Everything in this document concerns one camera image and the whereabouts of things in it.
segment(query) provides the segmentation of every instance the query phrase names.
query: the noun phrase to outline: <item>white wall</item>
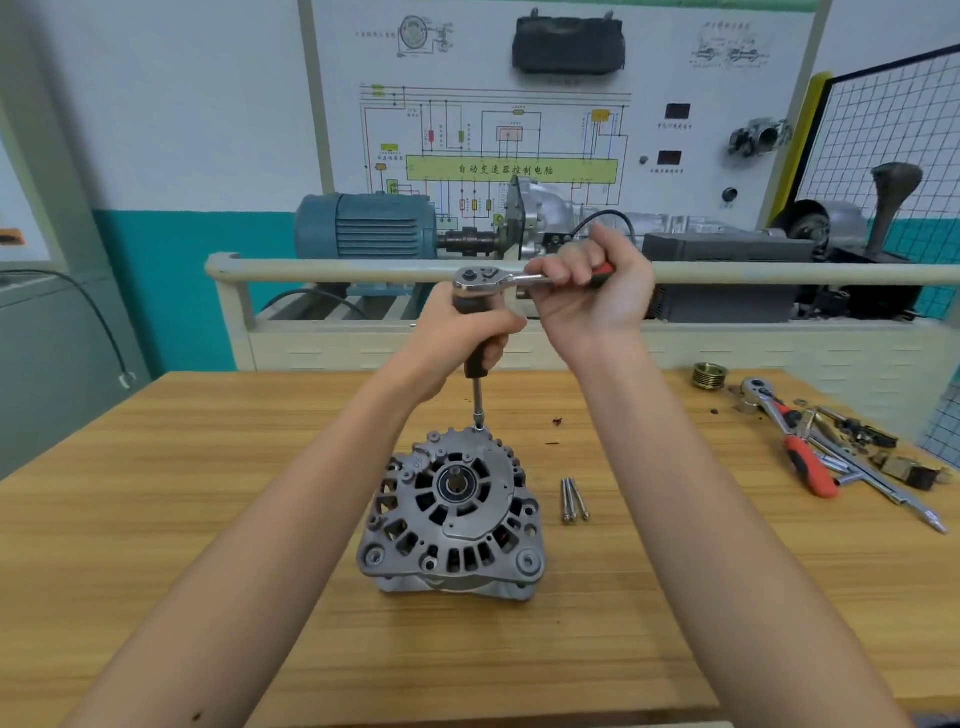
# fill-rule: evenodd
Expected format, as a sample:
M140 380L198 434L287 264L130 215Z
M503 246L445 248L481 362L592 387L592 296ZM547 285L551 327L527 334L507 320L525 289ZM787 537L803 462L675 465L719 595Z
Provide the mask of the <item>white wall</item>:
M94 207L294 211L321 190L296 0L19 0Z
M833 0L814 73L839 76L960 43L960 0Z

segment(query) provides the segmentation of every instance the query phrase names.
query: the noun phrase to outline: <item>wooden workbench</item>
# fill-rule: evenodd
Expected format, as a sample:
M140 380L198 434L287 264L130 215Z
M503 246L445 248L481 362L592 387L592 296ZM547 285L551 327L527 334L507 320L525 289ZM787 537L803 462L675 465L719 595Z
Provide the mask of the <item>wooden workbench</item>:
M0 484L0 725L56 725L174 578L366 376L168 375ZM819 500L787 470L770 423L732 411L727 392L670 376L897 698L960 709L960 485L922 495L949 536L865 484ZM791 376L766 376L787 401L826 401ZM489 427L516 450L543 508L537 595L384 595L357 571L355 538L251 726L718 715L573 377L494 374L484 393ZM398 449L468 426L470 402L468 383L452 377ZM583 490L590 523L561 526L563 476Z

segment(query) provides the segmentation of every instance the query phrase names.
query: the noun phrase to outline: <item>hand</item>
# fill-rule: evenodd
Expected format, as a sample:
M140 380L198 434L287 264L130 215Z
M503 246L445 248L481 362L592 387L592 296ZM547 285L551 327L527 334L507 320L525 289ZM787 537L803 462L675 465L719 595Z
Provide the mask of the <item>hand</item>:
M452 283L434 286L413 333L391 360L412 375L420 401L436 397L446 378L488 339L483 365L492 369L503 356L510 334L527 325L525 318L504 306L502 295L493 296L491 303L490 311L465 315L453 307Z
M609 260L616 272L600 290L585 288L592 269ZM567 243L558 255L537 257L527 273L543 273L553 286L530 295L553 348L574 374L596 356L639 340L640 322L654 291L654 269L626 237L594 223L590 239Z

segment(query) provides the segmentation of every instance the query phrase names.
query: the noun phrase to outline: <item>forearm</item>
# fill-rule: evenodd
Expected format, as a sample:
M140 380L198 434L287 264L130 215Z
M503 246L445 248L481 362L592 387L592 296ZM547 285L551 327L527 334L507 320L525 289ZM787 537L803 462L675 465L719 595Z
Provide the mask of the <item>forearm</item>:
M402 361L368 381L183 573L66 725L246 722L369 504L415 390Z
M578 372L647 555L737 726L906 726L852 630L720 465L639 339Z

